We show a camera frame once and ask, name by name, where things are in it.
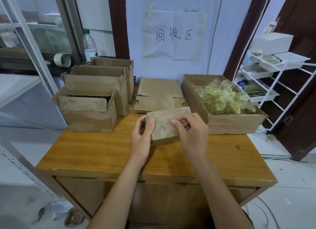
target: plastic water bottle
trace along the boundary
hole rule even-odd
[[[84,47],[84,54],[86,55],[87,63],[91,63],[90,57],[97,57],[98,50],[95,44],[95,41],[90,35],[89,29],[83,29],[83,47]]]

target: door hinge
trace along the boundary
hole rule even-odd
[[[285,125],[288,125],[291,121],[292,121],[293,117],[292,116],[288,116],[286,118],[284,118],[284,124]]]

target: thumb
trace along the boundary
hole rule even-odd
[[[187,131],[185,130],[184,126],[180,121],[171,120],[170,123],[178,130],[180,136],[184,136],[187,133]]]
[[[148,123],[145,126],[143,136],[150,138],[154,128],[155,128],[155,120],[151,118],[149,119]]]

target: forearm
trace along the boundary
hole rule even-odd
[[[125,227],[139,172],[139,165],[126,164],[87,229]]]
[[[216,166],[208,159],[191,162],[200,179],[215,227],[253,229],[250,221],[228,190]]]

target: left hand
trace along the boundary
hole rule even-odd
[[[146,115],[142,116],[136,121],[136,125],[132,131],[132,148],[129,161],[136,163],[141,169],[146,159],[148,158],[151,133],[155,127],[155,120],[153,118],[149,119],[145,127]]]

